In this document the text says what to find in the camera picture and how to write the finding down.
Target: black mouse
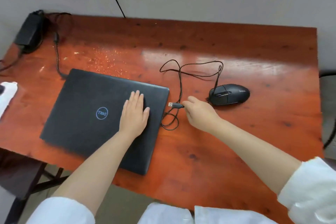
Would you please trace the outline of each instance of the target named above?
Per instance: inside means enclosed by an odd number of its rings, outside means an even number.
[[[250,97],[250,91],[237,84],[225,84],[211,89],[208,101],[213,105],[244,103]]]
[[[0,85],[0,95],[5,91],[5,86]]]

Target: person's left arm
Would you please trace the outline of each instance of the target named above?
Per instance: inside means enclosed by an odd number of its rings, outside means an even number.
[[[146,127],[149,107],[143,111],[143,106],[144,95],[132,92],[124,104],[119,132],[86,159],[53,197],[76,200],[96,214],[128,147]]]

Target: laptop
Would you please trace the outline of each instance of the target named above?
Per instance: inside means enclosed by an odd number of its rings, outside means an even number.
[[[87,158],[118,132],[123,105],[136,90],[144,94],[149,119],[119,167],[145,175],[168,100],[166,87],[72,69],[40,138]]]

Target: dell logo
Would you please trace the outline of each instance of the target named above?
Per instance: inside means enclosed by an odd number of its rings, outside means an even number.
[[[103,120],[107,117],[109,111],[107,110],[106,107],[100,107],[97,112],[96,112],[96,117],[99,120]]]

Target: wooden table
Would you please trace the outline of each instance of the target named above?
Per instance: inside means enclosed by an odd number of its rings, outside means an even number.
[[[166,86],[169,102],[178,99],[179,79],[175,72],[159,73],[164,62],[221,60],[219,85],[236,83],[251,91],[241,105],[216,107],[222,118],[300,160],[323,154],[315,28],[67,15],[59,28],[61,71],[78,68]],[[16,52],[11,46],[5,60]],[[186,71],[217,69],[210,64]],[[182,80],[182,100],[205,99],[215,77],[182,75]],[[40,48],[2,73],[0,81],[19,84],[1,118],[0,147],[75,170],[83,158],[39,138],[64,83],[55,69],[52,29]],[[184,111],[179,119],[174,131],[160,128],[147,175],[119,169],[113,184],[178,207],[249,209],[290,223],[276,195],[232,150],[189,125]]]

